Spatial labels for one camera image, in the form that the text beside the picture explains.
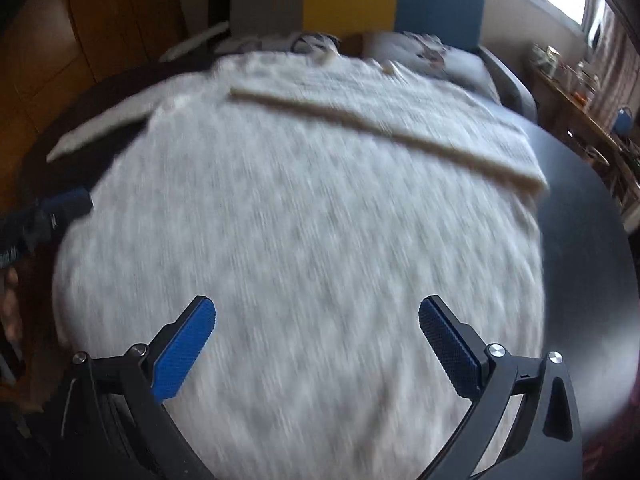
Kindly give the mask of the person left hand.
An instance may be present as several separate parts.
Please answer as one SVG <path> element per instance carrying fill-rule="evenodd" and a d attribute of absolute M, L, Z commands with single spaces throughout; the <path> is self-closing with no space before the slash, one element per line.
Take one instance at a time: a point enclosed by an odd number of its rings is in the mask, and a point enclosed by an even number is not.
<path fill-rule="evenodd" d="M 1 324 L 6 339 L 19 344 L 23 339 L 23 323 L 17 298 L 18 275 L 13 266 L 1 272 Z"/>

